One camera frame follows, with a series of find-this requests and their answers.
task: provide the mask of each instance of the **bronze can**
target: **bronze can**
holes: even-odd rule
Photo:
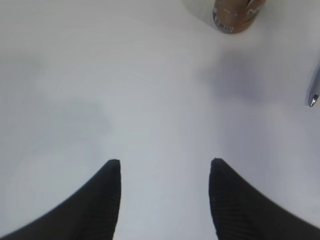
[[[215,0],[213,20],[224,33],[237,34],[251,26],[266,0]]]

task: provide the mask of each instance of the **pen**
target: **pen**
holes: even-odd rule
[[[309,106],[313,107],[319,96],[320,96],[320,69],[318,69],[318,72],[316,73],[311,91],[310,91],[310,98],[309,98]]]

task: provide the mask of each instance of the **white surface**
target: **white surface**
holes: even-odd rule
[[[224,158],[320,226],[320,1],[269,0],[226,35],[210,0],[0,1],[0,236],[121,160],[115,240],[216,239]]]

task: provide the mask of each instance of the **can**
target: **can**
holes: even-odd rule
[[[237,34],[251,26],[266,0],[215,0],[213,20],[224,33]]]

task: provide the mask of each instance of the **pen tip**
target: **pen tip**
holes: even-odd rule
[[[314,95],[313,96],[313,98],[312,98],[312,100],[310,102],[310,107],[313,107],[316,104],[316,102],[318,100],[318,97],[319,97],[318,95]]]

